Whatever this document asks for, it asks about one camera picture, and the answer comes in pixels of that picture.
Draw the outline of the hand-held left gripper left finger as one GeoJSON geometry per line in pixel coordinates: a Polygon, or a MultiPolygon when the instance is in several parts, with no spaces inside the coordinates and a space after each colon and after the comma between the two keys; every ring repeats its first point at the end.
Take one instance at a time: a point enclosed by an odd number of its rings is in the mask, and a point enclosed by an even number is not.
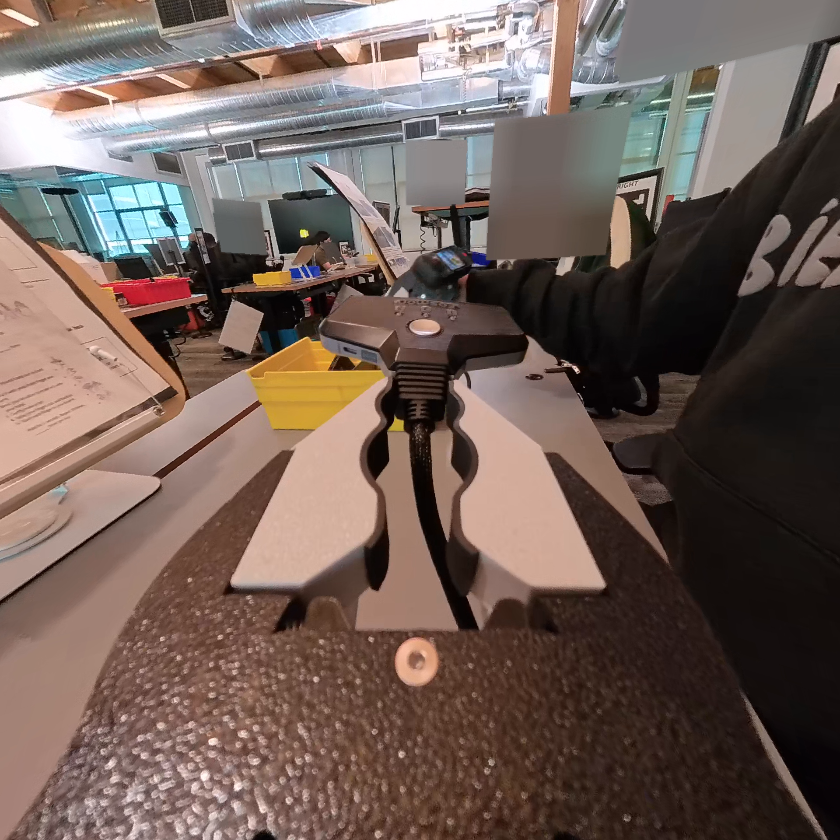
{"type": "Polygon", "coordinates": [[[290,451],[232,590],[351,605],[382,587],[390,541],[378,479],[390,461],[391,387],[374,383],[290,451]]]}

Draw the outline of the person's right forearm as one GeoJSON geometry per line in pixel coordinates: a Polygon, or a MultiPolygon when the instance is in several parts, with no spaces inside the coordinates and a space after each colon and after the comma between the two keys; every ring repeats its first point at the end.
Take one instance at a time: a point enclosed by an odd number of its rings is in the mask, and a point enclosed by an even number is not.
{"type": "Polygon", "coordinates": [[[698,373],[735,306],[740,185],[673,203],[665,232],[618,268],[558,275],[543,260],[473,269],[465,300],[504,308],[545,352],[604,377],[698,373]]]}

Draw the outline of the raised standing desk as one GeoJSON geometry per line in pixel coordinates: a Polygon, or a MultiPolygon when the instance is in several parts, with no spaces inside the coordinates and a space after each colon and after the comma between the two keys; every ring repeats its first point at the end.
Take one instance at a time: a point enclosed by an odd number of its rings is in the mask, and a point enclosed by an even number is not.
{"type": "Polygon", "coordinates": [[[471,225],[474,221],[487,220],[489,216],[489,201],[467,202],[449,206],[413,206],[412,212],[419,216],[422,231],[421,250],[426,250],[424,231],[433,232],[436,237],[434,243],[437,249],[443,244],[443,230],[449,226],[456,246],[465,250],[472,250],[471,225]]]}

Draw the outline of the tilted document board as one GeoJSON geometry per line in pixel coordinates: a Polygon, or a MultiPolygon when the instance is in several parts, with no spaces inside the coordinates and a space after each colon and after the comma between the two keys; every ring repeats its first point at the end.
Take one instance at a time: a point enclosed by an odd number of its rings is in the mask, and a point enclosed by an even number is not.
{"type": "Polygon", "coordinates": [[[387,283],[394,286],[410,269],[411,263],[382,214],[349,176],[315,161],[308,163],[308,168],[352,208],[371,243],[387,283]]]}

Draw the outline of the yellow plastic bin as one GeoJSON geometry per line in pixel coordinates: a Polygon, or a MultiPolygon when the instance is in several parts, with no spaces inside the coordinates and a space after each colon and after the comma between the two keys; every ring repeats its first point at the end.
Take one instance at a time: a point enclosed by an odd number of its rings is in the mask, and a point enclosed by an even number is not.
{"type": "Polygon", "coordinates": [[[372,404],[384,375],[372,359],[337,355],[319,341],[301,339],[252,367],[248,376],[274,429],[312,431],[333,425],[337,415],[345,415],[345,424],[375,425],[372,404]],[[373,396],[346,413],[370,389],[373,396]]]}

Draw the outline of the wooden desk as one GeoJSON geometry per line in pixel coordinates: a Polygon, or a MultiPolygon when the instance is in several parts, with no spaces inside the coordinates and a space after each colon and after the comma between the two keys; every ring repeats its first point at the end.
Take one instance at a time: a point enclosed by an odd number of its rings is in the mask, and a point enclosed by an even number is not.
{"type": "Polygon", "coordinates": [[[192,323],[193,310],[207,301],[206,295],[191,295],[176,300],[128,306],[120,311],[150,343],[161,343],[183,333],[192,323]]]}
{"type": "Polygon", "coordinates": [[[328,295],[337,295],[344,286],[356,288],[380,284],[385,279],[382,269],[373,262],[331,270],[315,280],[292,281],[284,287],[257,287],[253,281],[232,288],[224,293],[261,310],[266,316],[275,311],[295,312],[296,307],[309,299],[323,300],[328,295]]]}

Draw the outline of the black bag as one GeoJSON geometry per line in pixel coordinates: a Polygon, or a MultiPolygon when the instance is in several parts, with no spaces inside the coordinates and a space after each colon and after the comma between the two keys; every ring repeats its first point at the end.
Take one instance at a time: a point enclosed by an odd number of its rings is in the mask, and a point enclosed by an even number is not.
{"type": "Polygon", "coordinates": [[[557,358],[557,367],[566,374],[586,412],[593,419],[614,419],[620,413],[649,417],[659,408],[660,386],[657,374],[610,378],[582,366],[557,358]]]}

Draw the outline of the white paper sheet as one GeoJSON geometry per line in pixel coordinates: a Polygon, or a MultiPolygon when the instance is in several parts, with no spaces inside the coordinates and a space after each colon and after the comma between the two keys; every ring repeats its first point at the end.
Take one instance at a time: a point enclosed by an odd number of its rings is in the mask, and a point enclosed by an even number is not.
{"type": "Polygon", "coordinates": [[[218,336],[218,344],[237,353],[251,354],[264,317],[261,310],[241,301],[232,301],[218,336]]]}

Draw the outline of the white stand base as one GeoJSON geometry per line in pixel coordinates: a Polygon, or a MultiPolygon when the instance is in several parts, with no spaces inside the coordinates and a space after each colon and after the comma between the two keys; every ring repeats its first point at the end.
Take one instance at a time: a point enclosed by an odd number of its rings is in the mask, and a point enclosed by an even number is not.
{"type": "Polygon", "coordinates": [[[1,519],[1,599],[159,491],[151,476],[89,469],[1,519]]]}

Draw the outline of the framed picture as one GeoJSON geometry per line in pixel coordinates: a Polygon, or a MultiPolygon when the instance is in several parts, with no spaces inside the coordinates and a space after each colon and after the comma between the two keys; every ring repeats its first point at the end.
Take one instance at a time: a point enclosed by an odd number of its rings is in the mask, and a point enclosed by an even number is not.
{"type": "Polygon", "coordinates": [[[624,197],[628,203],[641,207],[647,220],[655,224],[664,176],[664,167],[621,175],[617,180],[616,195],[624,197]]]}

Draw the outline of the wooden pillar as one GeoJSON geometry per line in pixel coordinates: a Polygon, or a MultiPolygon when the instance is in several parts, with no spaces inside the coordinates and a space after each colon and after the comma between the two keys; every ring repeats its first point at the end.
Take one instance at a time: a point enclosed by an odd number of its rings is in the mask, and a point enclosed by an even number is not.
{"type": "Polygon", "coordinates": [[[548,116],[557,116],[570,110],[580,4],[580,1],[553,2],[549,91],[546,101],[548,116]]]}

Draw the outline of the person in black hoodie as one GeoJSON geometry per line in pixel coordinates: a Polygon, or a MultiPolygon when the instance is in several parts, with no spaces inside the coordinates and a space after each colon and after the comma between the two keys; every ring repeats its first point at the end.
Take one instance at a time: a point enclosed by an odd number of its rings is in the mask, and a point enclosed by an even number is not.
{"type": "Polygon", "coordinates": [[[656,466],[675,566],[838,838],[838,101],[720,204],[662,287],[663,366],[700,379],[656,466]]]}

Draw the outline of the red plastic bin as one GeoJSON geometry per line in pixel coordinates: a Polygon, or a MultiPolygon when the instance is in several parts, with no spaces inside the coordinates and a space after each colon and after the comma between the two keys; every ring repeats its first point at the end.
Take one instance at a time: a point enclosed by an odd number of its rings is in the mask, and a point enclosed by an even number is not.
{"type": "Polygon", "coordinates": [[[104,284],[102,288],[110,289],[116,301],[123,301],[131,308],[185,300],[193,294],[189,280],[176,276],[116,280],[104,284]]]}

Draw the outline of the instruction sheet stand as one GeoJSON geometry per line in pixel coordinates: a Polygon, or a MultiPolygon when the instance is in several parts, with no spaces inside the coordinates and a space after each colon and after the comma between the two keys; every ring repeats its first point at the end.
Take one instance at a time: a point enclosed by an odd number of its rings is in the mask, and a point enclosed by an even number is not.
{"type": "Polygon", "coordinates": [[[186,389],[73,259],[1,211],[1,511],[175,419],[186,389]]]}

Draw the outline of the silver ventilation duct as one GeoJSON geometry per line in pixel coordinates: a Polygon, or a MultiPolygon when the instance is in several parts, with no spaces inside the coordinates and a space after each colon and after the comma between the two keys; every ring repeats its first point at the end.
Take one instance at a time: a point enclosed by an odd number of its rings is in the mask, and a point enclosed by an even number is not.
{"type": "Polygon", "coordinates": [[[231,21],[163,35],[155,2],[2,33],[2,99],[88,86],[134,71],[343,40],[385,25],[370,2],[236,2],[231,21]]]}
{"type": "Polygon", "coordinates": [[[544,50],[519,61],[425,69],[419,57],[312,70],[198,91],[55,113],[67,138],[99,140],[110,155],[191,151],[273,134],[427,112],[489,107],[525,98],[548,72],[544,50]]]}

